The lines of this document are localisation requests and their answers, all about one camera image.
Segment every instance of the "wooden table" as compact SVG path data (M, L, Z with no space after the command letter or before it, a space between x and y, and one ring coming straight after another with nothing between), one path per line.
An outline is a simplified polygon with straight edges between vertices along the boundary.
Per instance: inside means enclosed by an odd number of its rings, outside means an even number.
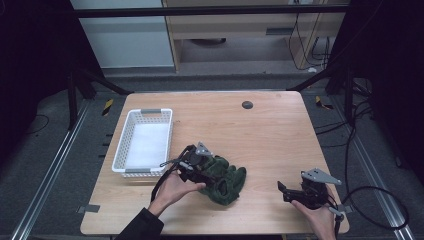
M242 103L251 101L252 109ZM154 182L123 178L111 170L126 114L131 109L171 108L170 157L202 141L230 164L246 167L240 197L229 206L190 193L160 217L162 234L310 233L306 219L283 201L277 181L299 189L300 172L318 167L329 173L303 99L297 92L143 93L128 96L90 200L100 205L86 212L81 231L88 235L119 234L150 202ZM333 185L337 202L340 202ZM340 232L348 230L342 222Z

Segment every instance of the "right hand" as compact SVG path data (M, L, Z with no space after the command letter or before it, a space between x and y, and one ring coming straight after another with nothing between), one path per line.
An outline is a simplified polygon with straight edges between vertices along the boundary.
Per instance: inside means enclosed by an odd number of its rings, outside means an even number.
M328 194L334 198L333 192L327 186ZM318 209L311 210L302 203L293 200L291 204L305 215L308 220L312 231L318 239L321 240L335 240L336 236L334 233L334 214L328 209L328 205L322 206Z

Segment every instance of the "black pole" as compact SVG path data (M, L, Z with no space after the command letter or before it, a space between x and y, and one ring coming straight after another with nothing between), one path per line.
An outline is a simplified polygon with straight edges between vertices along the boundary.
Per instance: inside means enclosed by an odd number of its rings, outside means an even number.
M74 11L53 11L51 15L77 18L108 17L153 17L190 15L237 15L237 14L278 14L278 13L337 13L352 9L349 4L305 4L305 5L253 5L253 6L207 6L207 7L165 7L165 8L124 8L124 9L82 9Z

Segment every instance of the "metal bracket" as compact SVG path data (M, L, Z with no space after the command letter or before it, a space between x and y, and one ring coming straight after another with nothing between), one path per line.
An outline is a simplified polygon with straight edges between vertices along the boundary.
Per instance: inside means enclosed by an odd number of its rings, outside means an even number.
M327 173L323 172L319 168L314 168L312 170L309 170L307 172L302 172L302 177L309 179L313 182L319 182L319 183L332 183L335 185L341 185L342 181L328 175Z
M99 212L100 209L100 205L90 205L88 204L87 206L79 206L77 209L77 213L86 213L86 212L94 212L97 213Z
M206 156L206 157L213 155L213 153L210 152L202 142L199 142L197 144L196 154L199 156Z

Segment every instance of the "left hand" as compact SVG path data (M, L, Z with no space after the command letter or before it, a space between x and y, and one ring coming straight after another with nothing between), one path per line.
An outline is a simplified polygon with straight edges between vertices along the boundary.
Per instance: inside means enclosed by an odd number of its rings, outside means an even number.
M174 171L162 183L155 200L150 203L148 210L159 217L167 207L178 202L187 193L198 191L205 187L205 183L183 182L178 173Z

